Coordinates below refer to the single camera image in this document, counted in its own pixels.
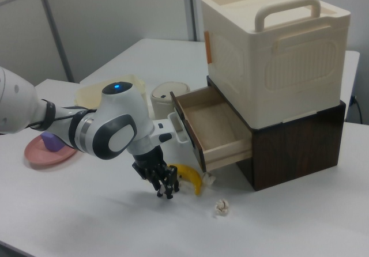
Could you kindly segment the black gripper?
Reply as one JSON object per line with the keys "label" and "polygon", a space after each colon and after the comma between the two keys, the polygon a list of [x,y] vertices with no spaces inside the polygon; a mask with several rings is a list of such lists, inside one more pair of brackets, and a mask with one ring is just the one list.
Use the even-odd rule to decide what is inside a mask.
{"label": "black gripper", "polygon": [[173,198],[172,193],[179,191],[178,169],[174,165],[166,167],[161,146],[156,146],[148,153],[134,155],[133,157],[132,167],[135,171],[143,179],[148,179],[156,191],[161,187],[160,180],[164,180],[162,182],[165,189],[164,193],[167,199]]}

